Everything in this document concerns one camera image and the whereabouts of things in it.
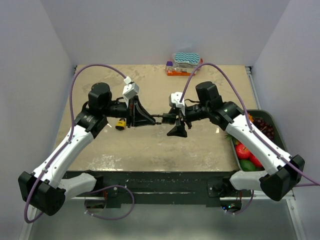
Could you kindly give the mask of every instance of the gray wall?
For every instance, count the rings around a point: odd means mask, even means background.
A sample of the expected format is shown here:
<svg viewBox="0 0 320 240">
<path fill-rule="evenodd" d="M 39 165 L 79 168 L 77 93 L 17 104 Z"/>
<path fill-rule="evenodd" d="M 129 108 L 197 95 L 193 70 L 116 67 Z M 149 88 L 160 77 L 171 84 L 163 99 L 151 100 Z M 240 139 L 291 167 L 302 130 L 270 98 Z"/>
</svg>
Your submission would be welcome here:
<svg viewBox="0 0 320 240">
<path fill-rule="evenodd" d="M 280 126 L 304 172 L 320 181 L 320 1 L 291 0 L 253 67 L 262 108 Z M 308 240 L 318 240 L 319 187 L 295 188 Z"/>
<path fill-rule="evenodd" d="M 0 239 L 17 239 L 18 176 L 52 151 L 71 62 L 39 0 L 0 1 Z"/>
<path fill-rule="evenodd" d="M 41 0 L 73 63 L 164 64 L 194 51 L 251 66 L 289 0 Z"/>
</svg>

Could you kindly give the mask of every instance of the gray floor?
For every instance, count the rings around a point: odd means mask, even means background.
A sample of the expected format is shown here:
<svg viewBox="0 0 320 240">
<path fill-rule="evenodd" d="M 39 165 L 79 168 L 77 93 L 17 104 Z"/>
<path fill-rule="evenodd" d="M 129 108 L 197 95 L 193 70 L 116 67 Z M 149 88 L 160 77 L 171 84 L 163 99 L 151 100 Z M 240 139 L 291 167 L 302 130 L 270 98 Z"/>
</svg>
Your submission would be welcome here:
<svg viewBox="0 0 320 240">
<path fill-rule="evenodd" d="M 130 208 L 105 209 L 116 217 Z M 42 216 L 30 240 L 283 240 L 297 239 L 286 201 L 254 200 L 242 214 L 202 205 L 136 205 L 118 221 L 84 214 L 84 201 L 71 200 L 54 216 Z"/>
</svg>

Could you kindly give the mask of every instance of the fruit basket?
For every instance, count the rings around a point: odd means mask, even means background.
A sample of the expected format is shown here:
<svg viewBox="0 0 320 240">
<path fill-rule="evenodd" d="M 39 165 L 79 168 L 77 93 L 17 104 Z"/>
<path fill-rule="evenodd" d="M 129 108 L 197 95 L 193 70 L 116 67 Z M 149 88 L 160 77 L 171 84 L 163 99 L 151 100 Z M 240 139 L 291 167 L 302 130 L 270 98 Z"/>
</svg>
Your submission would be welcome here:
<svg viewBox="0 0 320 240">
<path fill-rule="evenodd" d="M 287 150 L 282 137 L 280 136 L 279 130 L 275 123 L 273 117 L 264 110 L 248 110 L 248 113 L 251 116 L 251 121 L 253 124 L 263 132 L 274 144 L 276 144 L 279 148 L 283 150 Z M 249 155 L 245 150 L 241 151 L 241 145 L 239 145 L 239 141 L 235 138 L 230 139 L 231 148 L 233 150 L 234 156 L 236 158 L 236 162 L 243 171 L 262 171 L 264 170 L 261 166 L 260 162 L 251 154 Z"/>
</svg>

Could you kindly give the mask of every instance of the plastic container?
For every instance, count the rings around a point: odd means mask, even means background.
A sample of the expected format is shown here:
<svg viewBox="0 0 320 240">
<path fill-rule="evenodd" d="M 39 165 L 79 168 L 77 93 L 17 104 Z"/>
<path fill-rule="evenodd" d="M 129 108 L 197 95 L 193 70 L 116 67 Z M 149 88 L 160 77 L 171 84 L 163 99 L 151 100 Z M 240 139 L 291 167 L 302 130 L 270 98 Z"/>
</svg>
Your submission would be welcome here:
<svg viewBox="0 0 320 240">
<path fill-rule="evenodd" d="M 279 133 L 279 130 L 278 130 L 278 127 L 275 123 L 275 120 L 274 118 L 270 115 L 270 113 L 268 113 L 267 111 L 264 111 L 264 110 L 257 110 L 257 109 L 252 109 L 252 110 L 248 110 L 248 113 L 253 117 L 253 118 L 263 118 L 263 120 L 268 123 L 268 124 L 271 124 L 273 126 L 273 131 L 274 131 L 274 140 L 273 140 L 273 143 L 275 145 L 277 145 L 279 148 L 287 151 L 287 148 L 286 148 L 286 145 L 282 139 L 282 137 L 280 136 L 280 133 Z M 236 162 L 240 168 L 240 170 L 242 170 L 241 166 L 240 166 L 240 163 L 239 163 L 239 159 L 237 157 L 237 154 L 236 154 L 236 149 L 235 149 L 235 145 L 233 143 L 233 141 L 231 140 L 230 141 L 230 144 L 231 144 L 231 148 L 232 148 L 232 151 L 233 151 L 233 154 L 235 156 L 235 159 L 236 159 Z"/>
</svg>

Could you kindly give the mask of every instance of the chevron pattern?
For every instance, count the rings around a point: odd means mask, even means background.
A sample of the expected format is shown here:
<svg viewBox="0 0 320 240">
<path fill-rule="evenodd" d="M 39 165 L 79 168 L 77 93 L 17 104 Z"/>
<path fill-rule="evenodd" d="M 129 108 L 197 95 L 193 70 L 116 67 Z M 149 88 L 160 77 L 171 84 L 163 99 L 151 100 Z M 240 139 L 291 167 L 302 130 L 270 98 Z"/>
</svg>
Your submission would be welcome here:
<svg viewBox="0 0 320 240">
<path fill-rule="evenodd" d="M 176 64 L 198 65 L 200 56 L 195 52 L 177 52 L 174 55 L 174 62 Z"/>
</svg>

